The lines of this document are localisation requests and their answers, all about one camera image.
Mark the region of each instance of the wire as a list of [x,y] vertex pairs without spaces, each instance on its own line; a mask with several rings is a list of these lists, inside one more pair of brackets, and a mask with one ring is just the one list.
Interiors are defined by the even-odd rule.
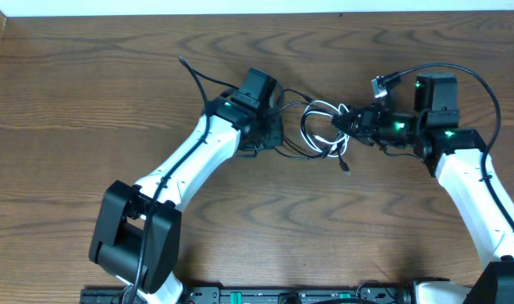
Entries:
[[120,292],[116,293],[114,296],[112,296],[111,304],[116,304],[116,303],[114,303],[115,299],[118,299],[118,303],[117,304],[122,304],[123,303],[123,296],[125,296],[125,293],[127,292],[127,290],[130,287],[131,287],[130,285],[127,285],[127,286],[125,286],[125,288],[122,291],[120,291]]
[[[340,155],[343,155],[347,150],[347,143],[350,139],[350,136],[348,134],[345,134],[343,132],[338,132],[337,137],[334,140],[328,140],[324,137],[317,135],[317,134],[309,134],[306,130],[306,119],[310,115],[321,115],[325,117],[331,117],[334,118],[337,115],[342,115],[346,112],[349,112],[349,108],[345,104],[340,104],[339,106],[334,106],[326,101],[323,100],[314,100],[309,95],[305,95],[297,90],[293,89],[286,89],[284,92],[293,92],[299,96],[301,96],[304,101],[294,101],[290,102],[284,106],[281,107],[280,111],[284,111],[286,108],[290,106],[306,106],[303,116],[300,121],[300,135],[306,142],[307,146],[312,149],[313,151],[317,152],[316,155],[310,155],[309,153],[306,153],[305,151],[302,151],[299,147],[296,147],[295,144],[290,140],[286,135],[283,136],[284,142],[295,152],[302,155],[300,156],[293,156],[293,155],[287,155],[286,153],[275,149],[280,155],[292,159],[292,160],[314,160],[317,158],[325,158],[325,157],[339,157]],[[346,172],[349,170],[348,166],[344,162],[344,160],[339,160],[339,164],[341,165],[341,168]]]
[[299,157],[299,156],[287,155],[287,154],[285,154],[285,153],[281,152],[279,149],[277,149],[277,147],[273,147],[273,149],[274,149],[277,153],[279,153],[279,154],[281,154],[282,156],[284,156],[284,157],[286,157],[286,158],[288,158],[288,159],[291,159],[291,160],[316,160],[316,159],[317,159],[316,157],[310,157],[310,156],[306,156],[306,157]]
[[493,135],[491,136],[490,141],[487,143],[487,147],[482,152],[482,158],[480,160],[480,169],[481,169],[481,173],[482,173],[482,179],[485,182],[485,186],[487,187],[487,190],[489,191],[491,197],[495,201],[495,204],[499,208],[500,212],[502,213],[502,215],[508,222],[508,225],[510,225],[511,229],[514,232],[514,221],[511,218],[511,216],[508,214],[508,211],[506,210],[506,208],[504,207],[502,202],[500,201],[499,196],[496,194],[496,191],[494,190],[493,185],[491,185],[490,176],[487,173],[487,167],[486,167],[487,166],[486,165],[487,157],[489,156],[490,150],[493,147],[493,144],[495,143],[497,136],[499,135],[501,119],[500,119],[499,101],[496,98],[495,93],[490,88],[490,86],[485,82],[485,80],[481,76],[479,76],[476,72],[474,72],[473,70],[471,70],[469,68],[465,68],[465,67],[462,67],[462,66],[459,66],[456,64],[452,64],[452,63],[437,62],[437,63],[422,64],[418,67],[414,67],[414,68],[402,71],[400,73],[395,74],[391,78],[387,79],[387,82],[389,82],[393,79],[396,79],[398,77],[401,77],[402,75],[405,75],[407,73],[411,73],[411,72],[420,70],[422,68],[434,68],[434,67],[455,68],[457,70],[460,70],[460,71],[470,74],[471,76],[476,78],[476,80],[478,80],[482,84],[482,86],[484,86],[484,89],[490,95],[491,100],[493,101],[493,104],[495,105],[495,115],[496,115],[495,131],[493,132]]
[[429,111],[430,109],[424,109],[418,114],[418,118],[416,119],[416,129],[414,130],[416,136],[419,136],[421,134],[420,127],[422,124],[422,119],[424,118],[425,113]]
[[193,71],[196,75],[198,75],[198,76],[200,76],[200,77],[202,77],[202,78],[206,79],[207,81],[211,81],[211,82],[213,82],[213,83],[221,84],[221,85],[224,85],[224,86],[228,86],[229,88],[232,88],[232,89],[234,89],[234,90],[238,90],[238,87],[237,87],[237,86],[235,86],[235,85],[233,85],[233,84],[228,84],[228,83],[226,83],[226,82],[223,82],[223,81],[220,81],[220,80],[217,80],[217,79],[213,79],[213,78],[211,78],[211,77],[209,77],[209,76],[206,76],[206,75],[204,75],[204,74],[202,74],[202,73],[198,72],[196,69],[193,69],[192,71]]
[[279,101],[277,102],[277,105],[274,105],[273,110],[277,112],[277,108],[280,108],[279,112],[281,112],[284,104],[284,90],[283,85],[279,82],[277,83],[277,87],[279,88]]
[[148,234],[149,229],[151,226],[151,222],[153,219],[153,215],[155,212],[155,205],[157,203],[157,199],[161,193],[161,190],[166,186],[166,183],[172,176],[172,174],[178,169],[178,167],[181,166],[181,164],[191,156],[193,152],[202,144],[205,142],[206,138],[208,137],[208,132],[210,129],[210,113],[208,110],[208,97],[206,96],[206,92],[204,91],[203,85],[200,83],[200,80],[198,80],[197,74],[195,71],[189,66],[189,63],[187,63],[186,59],[184,57],[179,57],[181,65],[183,65],[187,71],[191,74],[195,82],[197,83],[198,89],[200,90],[200,94],[202,95],[203,101],[204,101],[204,111],[206,116],[206,128],[203,133],[203,136],[168,170],[168,172],[161,177],[159,186],[157,186],[157,189],[155,190],[154,196],[152,197],[151,202],[148,206],[148,211],[146,212],[146,221],[144,221],[144,230],[143,230],[143,239],[140,244],[140,255],[138,257],[138,266],[137,266],[137,275],[135,278],[135,282],[133,284],[133,288],[131,289],[131,294],[128,298],[128,303],[133,303],[135,300],[135,296],[137,295],[138,287],[141,284],[141,280],[143,278],[142,276],[142,270],[143,270],[143,261],[144,256],[146,254],[146,243],[148,242]]
[[362,287],[364,287],[364,285],[367,285],[369,283],[377,283],[378,285],[380,285],[384,291],[392,298],[395,300],[395,296],[392,296],[392,293],[384,286],[384,284],[379,281],[379,280],[367,280],[365,281],[364,283],[362,283],[360,286],[358,286],[358,288],[356,289],[356,296],[358,297],[361,297],[361,294],[360,294],[360,291],[362,289]]
[[[129,285],[128,287],[129,287],[129,290],[132,290],[132,289],[134,288],[134,286],[133,286],[133,285]],[[121,300],[121,301],[120,301],[118,304],[127,304],[127,303],[130,303],[130,302],[128,301],[128,297],[127,297],[127,292],[126,292],[126,291],[123,293],[123,296],[120,298],[120,300]],[[145,303],[147,303],[147,302],[146,302],[146,300],[145,300],[145,299],[144,299],[140,294],[138,294],[138,293],[137,293],[137,295],[136,295],[135,299],[133,300],[133,303],[135,303],[135,302],[136,302],[136,303],[138,303],[138,304],[141,304],[141,303],[142,303],[142,304],[145,304]]]
[[390,153],[387,151],[387,149],[381,149],[381,150],[382,150],[382,152],[384,152],[385,155],[388,155],[388,156],[408,156],[408,157],[414,158],[415,160],[423,162],[418,156],[410,154],[410,153]]

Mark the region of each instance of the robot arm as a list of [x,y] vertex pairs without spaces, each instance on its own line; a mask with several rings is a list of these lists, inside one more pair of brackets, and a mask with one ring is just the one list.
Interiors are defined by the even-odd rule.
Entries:
[[[499,262],[504,256],[514,258],[514,232],[481,182],[481,157],[479,149],[460,149],[443,155],[436,168],[436,179],[457,206],[485,269],[490,262]],[[490,157],[486,165],[492,176],[491,184],[514,221],[514,203],[502,187]]]
[[[160,183],[161,177],[167,172],[203,135],[206,129],[206,117],[198,120],[198,125],[189,138],[181,144],[168,160],[153,170],[147,176],[135,182],[142,195],[152,197]],[[197,190],[206,182],[210,174],[225,160],[232,157],[238,150],[241,132],[224,118],[211,116],[210,128],[205,144],[201,144],[195,152],[184,161],[178,170],[170,177],[165,189],[160,193],[157,202],[163,204],[167,201],[175,205],[175,209],[183,212],[187,203]],[[118,279],[130,285],[124,278]],[[140,292],[150,304],[176,303],[183,291],[181,282],[170,272],[165,283],[154,293]]]
[[[200,74],[186,68],[195,78]],[[195,130],[162,165],[133,186],[114,182],[101,204],[89,259],[129,285],[138,282],[138,292],[147,302],[175,303],[182,292],[171,273],[178,255],[181,214],[210,174],[238,149],[256,153],[283,143],[278,111],[283,91],[276,95],[278,87],[275,79],[250,69],[241,88],[206,103],[206,114]],[[144,231],[128,218],[146,220]]]
[[[456,204],[473,238],[482,269],[493,269],[492,263],[503,263],[503,257],[511,257],[514,262],[511,226],[511,222],[514,225],[514,204],[487,156],[490,183],[505,212],[495,204],[479,165],[485,143],[475,130],[457,127],[455,77],[441,73],[419,76],[414,107],[419,113],[417,116],[395,112],[393,99],[387,92],[392,88],[390,84],[383,88],[378,79],[373,84],[377,102],[360,109],[350,106],[347,113],[333,116],[333,126],[362,144],[376,144],[390,156],[397,155],[388,153],[388,147],[414,147],[414,155],[409,156],[427,166]],[[251,69],[240,89],[210,101],[212,110],[206,110],[210,115],[208,137],[181,163],[160,191],[149,234],[130,225],[127,218],[150,220],[145,218],[145,210],[153,202],[151,198],[161,179],[202,138],[206,116],[200,118],[180,148],[149,175],[133,186],[118,181],[112,184],[101,205],[89,250],[90,260],[130,285],[138,273],[138,248],[146,238],[139,294],[151,304],[176,303],[183,288],[171,271],[177,260],[181,214],[211,173],[238,149],[256,153],[283,143],[283,125],[277,111],[282,106],[282,89],[278,104],[274,94],[278,87],[275,79]],[[487,280],[498,281],[492,277]],[[413,297],[416,303],[424,304],[461,303],[465,298],[465,303],[476,302],[468,301],[469,292],[469,288],[450,282],[421,282],[413,288]]]

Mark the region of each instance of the wooden table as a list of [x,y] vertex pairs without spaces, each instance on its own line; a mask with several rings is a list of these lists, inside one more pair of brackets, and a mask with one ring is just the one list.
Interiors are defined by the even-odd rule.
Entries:
[[[514,199],[514,13],[9,19],[0,46],[0,302],[74,303],[118,285],[88,260],[100,201],[148,174],[194,128],[202,101],[178,63],[240,84],[249,67],[334,103],[371,101],[378,74],[454,62],[494,88],[492,151]],[[459,78],[463,126],[487,139],[494,107]],[[400,106],[412,109],[414,77]],[[222,88],[206,83],[208,95]],[[295,97],[288,95],[288,100]],[[297,136],[300,109],[285,115]],[[470,236],[425,167],[354,141],[336,160],[233,158],[183,215],[176,273],[223,285],[330,286],[480,274]]]

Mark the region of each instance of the black bracket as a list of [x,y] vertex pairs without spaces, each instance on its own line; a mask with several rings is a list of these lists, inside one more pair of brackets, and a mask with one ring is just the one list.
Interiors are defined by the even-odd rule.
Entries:
[[458,149],[479,149],[485,151],[484,140],[473,128],[430,129],[416,139],[414,153],[424,160],[432,177],[442,155],[453,154]]
[[[106,272],[130,282],[137,275],[138,257],[143,231],[127,222],[146,210],[150,198],[137,188],[115,181],[105,193],[94,236],[89,248],[89,260]],[[157,204],[151,218],[143,271],[139,286],[146,293],[155,293],[165,282],[178,259],[181,212],[172,204]]]
[[427,111],[425,128],[456,128],[457,80],[452,73],[421,73],[416,79],[414,109]]
[[[279,98],[274,94],[276,90],[279,90]],[[273,149],[283,144],[282,91],[276,79],[251,68],[238,90],[212,102],[213,114],[232,122],[232,126],[241,131],[240,150]]]

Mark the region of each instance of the black cable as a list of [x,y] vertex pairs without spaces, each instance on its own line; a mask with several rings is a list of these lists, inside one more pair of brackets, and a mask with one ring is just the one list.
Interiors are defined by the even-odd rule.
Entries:
[[116,293],[114,296],[112,296],[111,304],[122,304],[123,294],[125,293],[126,290],[127,290],[127,287],[124,288],[122,291]]
[[305,99],[307,102],[312,102],[314,101],[314,99],[312,97],[310,97],[309,95],[305,95],[303,93],[300,93],[298,92],[297,90],[293,90],[293,89],[285,89],[284,92],[292,92],[292,93],[295,93],[297,95],[300,95],[303,99]]
[[189,63],[187,63],[186,59],[184,57],[179,57],[180,63],[191,73],[191,76],[197,83],[198,89],[200,90],[200,94],[202,95],[203,101],[204,101],[204,111],[206,115],[206,128],[204,130],[203,136],[168,170],[168,172],[161,177],[159,186],[157,186],[157,189],[155,190],[154,196],[152,197],[152,200],[148,206],[148,211],[146,212],[146,221],[144,222],[144,230],[143,230],[143,239],[140,245],[140,255],[138,257],[138,266],[137,266],[137,275],[135,278],[135,282],[133,284],[133,288],[131,289],[131,294],[128,298],[128,303],[133,303],[135,300],[135,296],[137,295],[138,287],[141,284],[142,280],[142,270],[143,270],[143,261],[144,261],[144,255],[146,253],[146,243],[148,242],[148,234],[149,234],[149,227],[151,226],[152,218],[155,212],[155,205],[157,203],[157,199],[161,193],[161,190],[166,186],[166,183],[172,176],[172,174],[178,169],[178,167],[181,166],[181,164],[189,157],[195,150],[206,140],[208,137],[208,132],[210,128],[210,117],[208,112],[208,97],[206,96],[206,92],[204,91],[203,85],[200,83],[200,80],[198,80],[197,74],[195,71],[189,66]]
[[296,106],[296,105],[306,105],[306,106],[309,106],[311,103],[309,102],[306,102],[306,101],[293,101],[293,102],[290,102],[286,105],[284,105],[282,108],[281,108],[281,111],[288,108],[289,106]]
[[280,108],[279,111],[283,110],[283,104],[284,104],[284,90],[283,85],[281,83],[277,83],[277,87],[279,88],[279,102],[277,105],[274,105],[273,109],[277,110],[277,108]]
[[304,155],[305,157],[309,157],[309,158],[320,158],[321,155],[308,155],[306,152],[302,151],[299,147],[296,147],[296,145],[294,144],[294,142],[290,139],[290,138],[287,138],[286,136],[283,136],[283,141],[294,151],[298,152],[299,154],[301,155]]
[[419,136],[421,134],[420,128],[421,128],[421,124],[422,124],[422,119],[424,118],[425,113],[427,113],[429,111],[430,111],[430,109],[424,109],[418,114],[418,119],[416,119],[416,129],[414,130],[414,134],[416,136]]
[[[316,113],[324,113],[324,114],[328,114],[330,115],[331,117],[334,117],[336,116],[337,114],[333,113],[332,111],[328,111],[328,110],[323,110],[323,109],[312,109],[312,110],[309,110],[307,112],[304,113],[304,115],[301,117],[301,121],[300,121],[300,130],[301,130],[301,135],[305,138],[306,142],[308,144],[311,144],[311,140],[309,139],[309,135],[307,134],[307,130],[306,130],[306,119],[310,116],[310,115],[316,115]],[[311,144],[313,146],[313,148],[315,149],[320,149],[319,147],[316,147],[314,144]]]
[[273,149],[274,149],[277,153],[279,153],[279,154],[281,154],[282,156],[284,156],[284,157],[286,157],[286,158],[288,158],[288,159],[291,159],[291,160],[316,160],[316,159],[317,159],[317,157],[299,157],[299,156],[287,155],[287,154],[285,154],[285,153],[281,152],[279,149],[277,149],[277,147],[273,147]]
[[228,84],[228,83],[226,83],[226,82],[223,82],[223,81],[220,81],[220,80],[217,80],[217,79],[213,79],[213,78],[211,78],[211,77],[209,77],[209,76],[204,75],[203,73],[198,72],[198,71],[197,71],[197,70],[195,70],[195,69],[192,69],[192,71],[193,71],[196,75],[198,75],[198,76],[200,76],[200,77],[202,77],[202,78],[206,79],[207,81],[211,81],[211,82],[213,82],[213,83],[221,84],[221,85],[224,85],[224,86],[228,86],[229,88],[232,88],[232,89],[234,89],[234,90],[238,90],[238,87],[237,87],[237,86],[235,86],[235,85],[233,85],[233,84]]
[[357,299],[357,298],[344,298],[344,299],[332,299],[315,302],[314,304],[341,304],[341,303],[361,303],[361,304],[378,304],[375,301]]
[[227,89],[227,90],[223,91],[223,93],[221,93],[220,96],[223,98],[227,98],[230,95],[233,95],[235,91],[236,91],[236,89]]
[[423,162],[418,156],[410,154],[410,153],[390,153],[386,149],[382,149],[382,152],[384,152],[384,154],[388,155],[388,156],[393,156],[393,157],[395,157],[395,156],[408,156],[408,157],[414,158],[417,161]]
[[457,70],[460,70],[460,71],[463,71],[465,73],[470,74],[471,76],[476,78],[476,80],[478,80],[484,86],[484,89],[490,95],[491,100],[493,101],[493,104],[495,105],[495,114],[496,114],[495,131],[493,132],[493,135],[491,136],[490,141],[487,143],[487,147],[482,152],[482,159],[480,161],[480,169],[481,169],[481,172],[482,172],[482,179],[485,182],[485,186],[487,187],[487,190],[491,194],[491,197],[495,201],[495,204],[499,208],[500,212],[502,213],[502,215],[504,216],[504,218],[508,222],[508,225],[510,225],[511,229],[514,232],[514,221],[511,218],[511,216],[508,214],[508,211],[506,211],[506,208],[504,207],[502,202],[500,201],[498,195],[496,194],[496,192],[495,192],[495,190],[493,188],[493,185],[491,185],[490,176],[487,173],[487,168],[486,168],[486,164],[485,164],[485,162],[487,161],[487,156],[489,155],[490,150],[493,147],[493,144],[495,143],[496,138],[499,135],[499,131],[500,131],[500,106],[499,106],[499,101],[496,98],[495,93],[490,88],[490,86],[485,82],[485,80],[482,79],[481,76],[479,76],[476,72],[474,72],[473,70],[471,70],[469,68],[465,68],[465,67],[462,67],[462,66],[459,66],[459,65],[456,65],[456,64],[452,64],[452,63],[437,62],[437,63],[422,64],[422,65],[420,65],[418,67],[414,67],[414,68],[402,71],[400,73],[396,73],[395,75],[393,75],[392,77],[387,79],[386,82],[389,82],[389,81],[391,81],[393,79],[396,79],[396,78],[398,78],[398,77],[400,77],[402,75],[405,75],[407,73],[411,73],[411,72],[417,71],[417,70],[422,69],[422,68],[434,68],[434,67],[455,68]]
[[344,161],[343,156],[341,155],[341,148],[343,148],[344,144],[346,144],[346,143],[339,142],[336,152],[338,153],[339,167],[341,168],[341,170],[343,171],[344,174],[346,174],[347,176],[350,176],[351,173],[350,173],[349,165],[347,165],[347,162]]

